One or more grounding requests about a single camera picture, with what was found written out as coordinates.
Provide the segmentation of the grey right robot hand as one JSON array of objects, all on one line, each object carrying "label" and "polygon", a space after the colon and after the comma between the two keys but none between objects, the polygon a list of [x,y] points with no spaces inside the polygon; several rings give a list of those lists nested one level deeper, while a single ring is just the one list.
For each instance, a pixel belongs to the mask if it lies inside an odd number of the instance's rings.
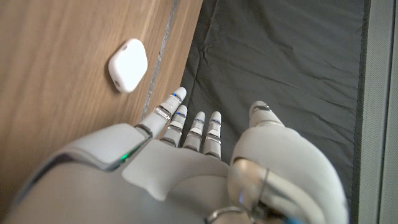
[{"label": "grey right robot hand", "polygon": [[178,88],[140,123],[67,144],[17,194],[6,223],[348,223],[345,192],[326,156],[263,101],[230,162],[221,114],[184,127]]}]

